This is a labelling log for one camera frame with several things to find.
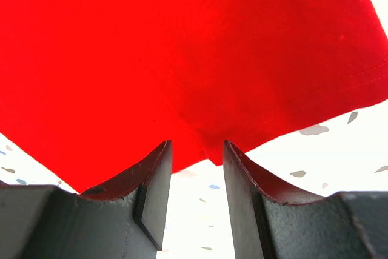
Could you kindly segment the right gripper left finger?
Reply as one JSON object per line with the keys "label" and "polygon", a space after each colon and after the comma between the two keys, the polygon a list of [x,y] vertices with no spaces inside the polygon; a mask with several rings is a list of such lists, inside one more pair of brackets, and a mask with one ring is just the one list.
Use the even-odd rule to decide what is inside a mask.
{"label": "right gripper left finger", "polygon": [[2,258],[155,258],[162,249],[172,142],[81,194],[1,184]]}

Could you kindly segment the red t shirt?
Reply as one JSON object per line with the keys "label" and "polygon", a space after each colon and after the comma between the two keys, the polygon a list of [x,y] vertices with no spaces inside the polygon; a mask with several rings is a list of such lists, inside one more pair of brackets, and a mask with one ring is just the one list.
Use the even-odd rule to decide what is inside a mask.
{"label": "red t shirt", "polygon": [[386,99],[371,0],[1,0],[1,133],[80,192]]}

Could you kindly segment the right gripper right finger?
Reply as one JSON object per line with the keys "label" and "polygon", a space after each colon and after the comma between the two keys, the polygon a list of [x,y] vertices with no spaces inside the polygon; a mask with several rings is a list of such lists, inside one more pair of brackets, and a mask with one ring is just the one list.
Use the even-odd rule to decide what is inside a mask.
{"label": "right gripper right finger", "polygon": [[236,258],[386,258],[387,193],[296,187],[224,143]]}

